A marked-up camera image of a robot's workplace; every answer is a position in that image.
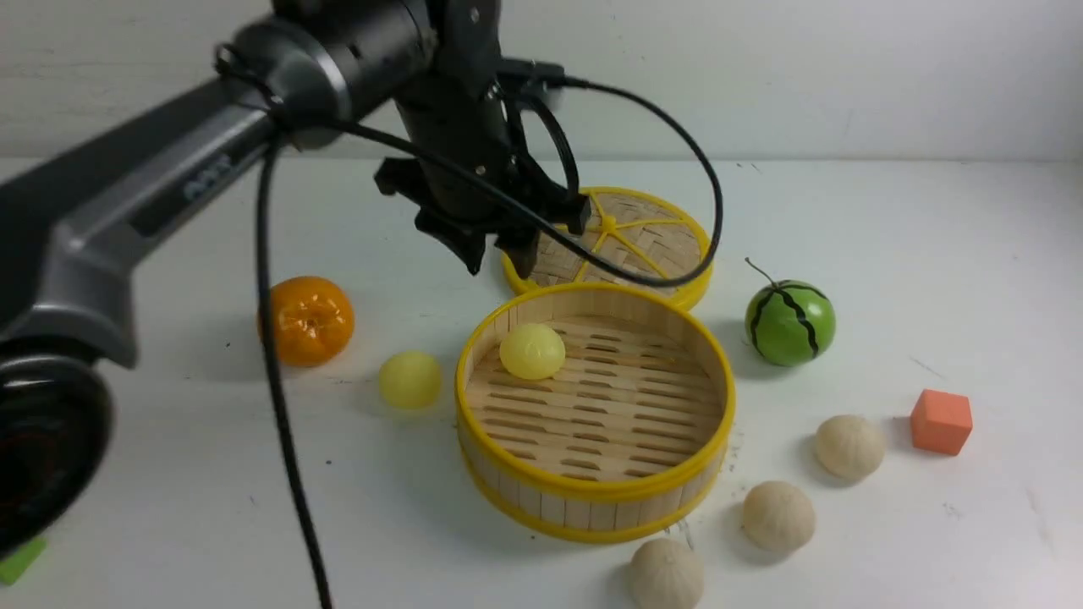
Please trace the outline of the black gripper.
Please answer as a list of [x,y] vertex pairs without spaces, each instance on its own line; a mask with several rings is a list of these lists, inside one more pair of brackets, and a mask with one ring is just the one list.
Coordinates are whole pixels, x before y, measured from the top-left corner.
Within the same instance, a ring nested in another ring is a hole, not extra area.
[[[418,207],[416,225],[479,274],[487,235],[504,242],[516,277],[537,263],[539,233],[563,225],[585,231],[591,206],[580,194],[579,166],[554,112],[533,96],[508,99],[496,77],[480,88],[448,76],[415,76],[389,90],[407,134],[401,158],[388,157],[375,184]],[[521,120],[533,112],[558,150],[557,184],[531,157]]]

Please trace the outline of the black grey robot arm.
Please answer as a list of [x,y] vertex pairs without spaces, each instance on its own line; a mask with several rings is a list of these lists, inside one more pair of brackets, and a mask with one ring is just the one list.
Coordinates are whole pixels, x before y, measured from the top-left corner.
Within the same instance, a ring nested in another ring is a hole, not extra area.
[[322,150],[394,101],[414,150],[376,174],[471,273],[488,235],[527,275],[542,233],[580,235],[514,131],[557,64],[505,59],[498,1],[275,1],[217,47],[212,80],[3,184],[3,555],[84,492],[110,439],[96,362],[138,359],[133,270],[256,161]]

